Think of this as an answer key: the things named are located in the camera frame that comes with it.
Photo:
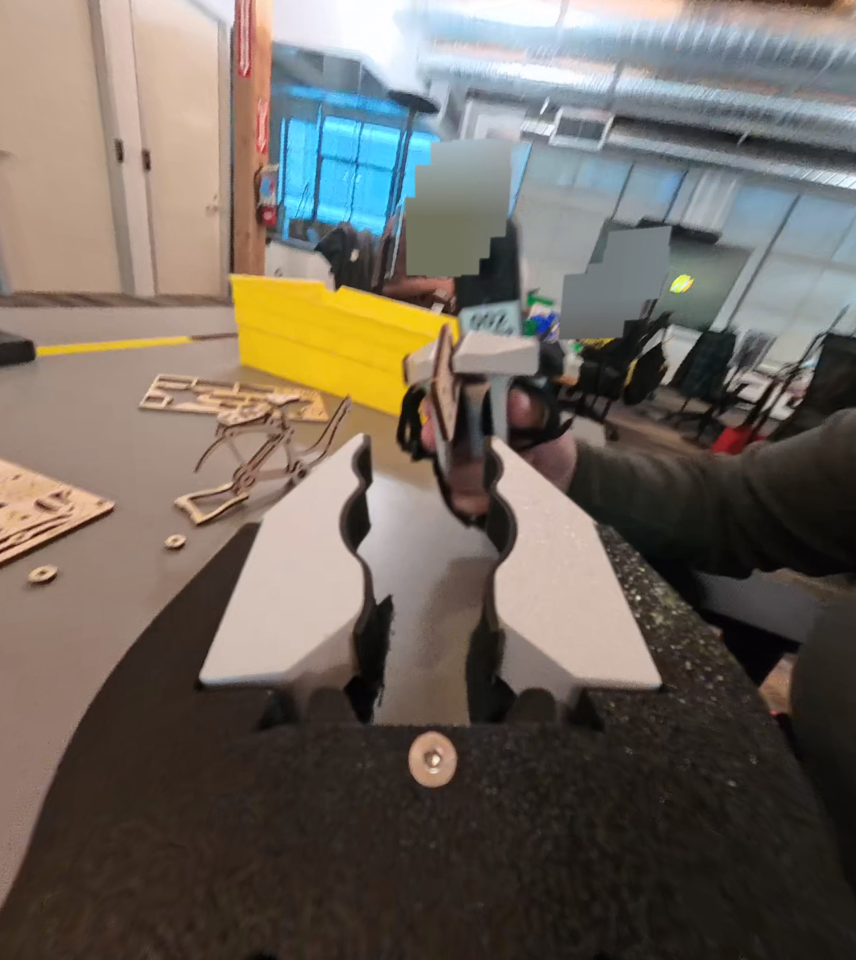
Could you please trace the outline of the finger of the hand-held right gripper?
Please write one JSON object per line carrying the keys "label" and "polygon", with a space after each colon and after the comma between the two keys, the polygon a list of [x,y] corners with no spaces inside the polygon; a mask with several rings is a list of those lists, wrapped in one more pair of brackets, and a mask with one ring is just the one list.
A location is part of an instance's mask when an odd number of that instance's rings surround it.
{"label": "finger of the hand-held right gripper", "polygon": [[486,331],[469,331],[454,353],[455,381],[465,398],[469,450],[485,450],[486,439],[509,438],[508,396],[520,378],[540,372],[537,340]]}
{"label": "finger of the hand-held right gripper", "polygon": [[402,364],[407,386],[405,402],[429,399],[442,409],[447,397],[447,342],[431,342],[407,355]]}

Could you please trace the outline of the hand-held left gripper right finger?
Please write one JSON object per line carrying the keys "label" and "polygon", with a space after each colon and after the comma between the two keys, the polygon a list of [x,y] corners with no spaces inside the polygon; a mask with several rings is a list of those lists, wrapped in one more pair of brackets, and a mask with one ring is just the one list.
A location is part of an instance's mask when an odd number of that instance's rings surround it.
{"label": "hand-held left gripper right finger", "polygon": [[507,710],[526,690],[566,708],[590,691],[660,690],[592,518],[500,438],[484,480],[496,559],[470,642],[470,708]]}

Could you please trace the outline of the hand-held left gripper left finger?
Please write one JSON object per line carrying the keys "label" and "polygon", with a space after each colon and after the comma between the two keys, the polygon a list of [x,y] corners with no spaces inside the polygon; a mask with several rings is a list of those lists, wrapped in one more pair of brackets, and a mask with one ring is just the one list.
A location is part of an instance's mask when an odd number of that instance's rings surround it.
{"label": "hand-held left gripper left finger", "polygon": [[206,690],[260,688],[301,713],[320,690],[372,714],[385,685],[393,598],[359,554],[371,531],[368,434],[350,438],[262,517],[199,670]]}

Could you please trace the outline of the small wooden model part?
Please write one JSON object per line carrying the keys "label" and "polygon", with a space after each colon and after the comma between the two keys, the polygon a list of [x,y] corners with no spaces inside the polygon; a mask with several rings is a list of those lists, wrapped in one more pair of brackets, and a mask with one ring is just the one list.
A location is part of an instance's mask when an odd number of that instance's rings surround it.
{"label": "small wooden model part", "polygon": [[449,324],[445,323],[434,343],[428,387],[438,451],[450,445],[457,433],[461,383],[453,368],[454,358],[455,342]]}

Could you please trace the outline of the person's right forearm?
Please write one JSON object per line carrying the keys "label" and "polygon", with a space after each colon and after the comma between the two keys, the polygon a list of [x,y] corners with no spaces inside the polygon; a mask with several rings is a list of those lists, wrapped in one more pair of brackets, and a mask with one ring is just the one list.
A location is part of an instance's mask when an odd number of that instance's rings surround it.
{"label": "person's right forearm", "polygon": [[731,578],[856,573],[856,409],[737,455],[575,449],[569,498],[649,560]]}

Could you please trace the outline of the partly built wooden model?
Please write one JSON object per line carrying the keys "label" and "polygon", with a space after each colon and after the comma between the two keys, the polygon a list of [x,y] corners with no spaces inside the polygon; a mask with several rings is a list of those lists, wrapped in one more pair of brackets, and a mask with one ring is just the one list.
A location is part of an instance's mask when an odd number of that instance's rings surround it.
{"label": "partly built wooden model", "polygon": [[249,501],[260,483],[283,481],[286,489],[300,484],[331,453],[353,400],[345,396],[338,402],[318,438],[305,448],[296,444],[297,424],[289,412],[298,403],[290,398],[218,414],[214,439],[199,457],[194,471],[198,472],[221,448],[232,453],[237,466],[228,482],[183,494],[174,500],[173,506],[194,526],[203,526]]}

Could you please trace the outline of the laser-cut wooden parts sheet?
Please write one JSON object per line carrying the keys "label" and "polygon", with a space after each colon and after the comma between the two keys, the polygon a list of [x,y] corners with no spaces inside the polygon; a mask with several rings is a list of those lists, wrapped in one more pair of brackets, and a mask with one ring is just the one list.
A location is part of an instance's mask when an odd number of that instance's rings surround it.
{"label": "laser-cut wooden parts sheet", "polygon": [[113,510],[107,498],[0,458],[0,568]]}
{"label": "laser-cut wooden parts sheet", "polygon": [[158,374],[139,403],[142,411],[209,417],[266,406],[284,406],[287,416],[300,423],[323,424],[329,418],[315,390],[174,374]]}

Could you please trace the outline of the person's right hand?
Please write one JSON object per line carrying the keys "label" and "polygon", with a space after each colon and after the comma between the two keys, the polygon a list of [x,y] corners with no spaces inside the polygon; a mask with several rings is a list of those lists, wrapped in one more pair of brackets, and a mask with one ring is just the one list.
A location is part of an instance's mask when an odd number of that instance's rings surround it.
{"label": "person's right hand", "polygon": [[[506,396],[509,446],[545,480],[567,494],[573,482],[578,448],[569,431],[551,433],[553,407],[546,395],[534,388],[514,385]],[[455,438],[448,443],[446,466],[436,450],[434,422],[421,427],[420,443],[432,455],[437,483],[449,512],[462,524],[479,526],[490,506],[485,481],[485,449],[472,449],[468,415],[460,415]]]}

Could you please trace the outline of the yellow plastic bin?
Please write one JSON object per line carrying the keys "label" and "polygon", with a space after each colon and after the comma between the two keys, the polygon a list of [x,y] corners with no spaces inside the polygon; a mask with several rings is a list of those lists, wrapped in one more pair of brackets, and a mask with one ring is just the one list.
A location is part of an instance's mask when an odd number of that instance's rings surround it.
{"label": "yellow plastic bin", "polygon": [[456,318],[306,279],[230,277],[242,366],[397,417],[406,355]]}

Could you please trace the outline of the white vent grille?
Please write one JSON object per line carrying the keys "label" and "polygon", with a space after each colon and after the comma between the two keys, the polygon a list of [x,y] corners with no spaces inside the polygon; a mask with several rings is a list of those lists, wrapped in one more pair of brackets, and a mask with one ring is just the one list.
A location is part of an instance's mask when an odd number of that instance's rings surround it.
{"label": "white vent grille", "polygon": [[606,145],[616,114],[595,108],[560,106],[549,133],[552,147],[598,153]]}

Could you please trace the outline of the black floor lamp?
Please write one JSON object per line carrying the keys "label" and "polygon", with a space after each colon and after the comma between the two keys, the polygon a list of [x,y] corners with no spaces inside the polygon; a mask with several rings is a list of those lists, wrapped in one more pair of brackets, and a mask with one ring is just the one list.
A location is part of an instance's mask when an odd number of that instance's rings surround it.
{"label": "black floor lamp", "polygon": [[402,189],[405,185],[410,145],[417,120],[422,117],[436,116],[440,111],[440,105],[422,93],[403,89],[388,90],[387,98],[389,102],[393,103],[405,114],[405,122],[403,126],[400,127],[396,158],[386,205],[386,219],[389,220],[396,212],[402,199]]}

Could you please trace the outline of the yellow tape strip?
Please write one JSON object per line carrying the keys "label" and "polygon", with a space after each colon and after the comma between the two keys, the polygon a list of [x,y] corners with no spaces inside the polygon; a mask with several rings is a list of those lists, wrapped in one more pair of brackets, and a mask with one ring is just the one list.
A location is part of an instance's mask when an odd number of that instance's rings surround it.
{"label": "yellow tape strip", "polygon": [[69,342],[38,345],[35,348],[35,355],[38,358],[52,358],[86,354],[122,353],[234,341],[237,338],[238,335],[236,333],[211,333],[132,338],[98,342]]}

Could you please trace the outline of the white double door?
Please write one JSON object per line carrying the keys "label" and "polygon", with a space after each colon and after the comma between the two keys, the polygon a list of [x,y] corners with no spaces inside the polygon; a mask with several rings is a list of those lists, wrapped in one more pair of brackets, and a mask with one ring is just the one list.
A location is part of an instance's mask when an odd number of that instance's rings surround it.
{"label": "white double door", "polygon": [[1,292],[228,293],[226,11],[0,1]]}

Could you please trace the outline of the silver ventilation duct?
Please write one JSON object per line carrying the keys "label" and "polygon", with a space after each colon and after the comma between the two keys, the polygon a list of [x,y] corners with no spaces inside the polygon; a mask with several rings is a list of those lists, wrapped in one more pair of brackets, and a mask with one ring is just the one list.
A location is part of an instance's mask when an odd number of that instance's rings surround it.
{"label": "silver ventilation duct", "polygon": [[593,104],[786,100],[856,110],[856,13],[758,2],[407,2],[420,66],[469,90]]}
{"label": "silver ventilation duct", "polygon": [[606,107],[635,119],[856,153],[856,104],[653,78],[632,71],[582,72],[445,55],[422,61],[419,73],[425,79],[484,92],[550,99],[564,106]]}

